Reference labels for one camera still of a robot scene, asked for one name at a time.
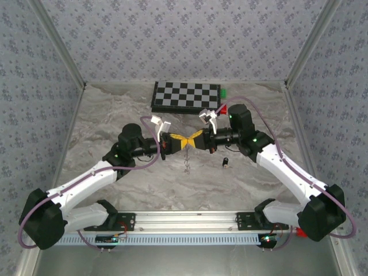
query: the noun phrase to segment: chessboard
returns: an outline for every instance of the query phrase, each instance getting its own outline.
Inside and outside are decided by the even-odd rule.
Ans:
[[[156,82],[152,112],[198,115],[203,109],[216,110],[221,105],[220,85],[181,82]]]

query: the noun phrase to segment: white cable tray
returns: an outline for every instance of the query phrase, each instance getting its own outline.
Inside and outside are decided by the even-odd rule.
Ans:
[[[128,234],[117,243],[96,243],[95,235],[84,234],[85,239],[99,246],[215,246],[215,245],[259,245],[258,234]],[[83,246],[78,234],[64,235],[55,245]]]

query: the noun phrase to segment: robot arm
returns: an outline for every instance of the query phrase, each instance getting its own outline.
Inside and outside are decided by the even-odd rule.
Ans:
[[[346,220],[345,214],[330,199],[292,172],[280,159],[274,140],[267,134],[255,130],[251,113],[245,105],[233,105],[228,109],[228,113],[231,128],[217,129],[216,116],[212,112],[205,112],[202,113],[201,119],[209,124],[209,128],[204,128],[188,138],[167,133],[170,124],[153,117],[152,122],[158,126],[156,132],[160,138],[162,159],[165,160],[166,155],[182,150],[187,144],[201,150],[209,150],[211,154],[216,152],[220,145],[236,144],[240,153],[273,173],[300,203],[286,204],[274,199],[264,201],[255,208],[255,217],[261,226],[273,223],[297,226],[302,228],[312,240],[319,241]],[[40,249],[47,249],[54,245],[65,232],[95,225],[113,224],[117,211],[106,201],[98,201],[84,208],[74,209],[74,207],[95,191],[130,172],[130,170],[108,169],[109,167],[135,167],[134,157],[152,155],[157,151],[155,140],[144,139],[138,125],[124,126],[118,136],[118,142],[89,171],[46,193],[40,189],[33,191],[25,204],[20,224],[36,204],[56,194],[60,196],[53,197],[39,207],[24,226],[24,230]],[[312,181],[313,186],[322,188],[344,205],[344,194],[341,188],[337,185],[328,187],[297,166],[285,154],[283,158],[301,175]],[[62,193],[76,181],[80,183]]]

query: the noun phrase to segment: marble surface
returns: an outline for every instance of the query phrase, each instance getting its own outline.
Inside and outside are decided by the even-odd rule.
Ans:
[[[122,127],[151,114],[154,84],[87,85],[58,185],[86,171],[106,154]],[[291,158],[302,165],[289,113],[280,89],[255,84],[223,84],[228,98],[245,95],[253,100]],[[266,131],[256,112],[253,120]],[[190,136],[204,127],[195,115],[157,113],[171,122],[170,132]],[[218,127],[229,126],[220,116]],[[143,128],[143,136],[149,137]],[[220,147],[215,154],[189,148],[189,174],[185,151],[159,159],[151,167],[132,171],[84,200],[80,206],[106,199],[118,210],[235,210],[253,209],[267,198],[296,199],[271,173],[237,152]],[[224,157],[230,168],[224,169]],[[137,160],[137,166],[144,163]]]

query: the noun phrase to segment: gray patterned wall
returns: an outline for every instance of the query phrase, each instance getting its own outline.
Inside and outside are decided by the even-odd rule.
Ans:
[[[0,275],[12,275],[19,216],[52,182],[79,91],[27,1],[0,9]]]
[[[362,275],[368,275],[367,27],[367,1],[343,1],[292,89],[318,173],[344,189],[357,221],[351,245]]]
[[[43,0],[85,81],[282,80],[325,0]]]

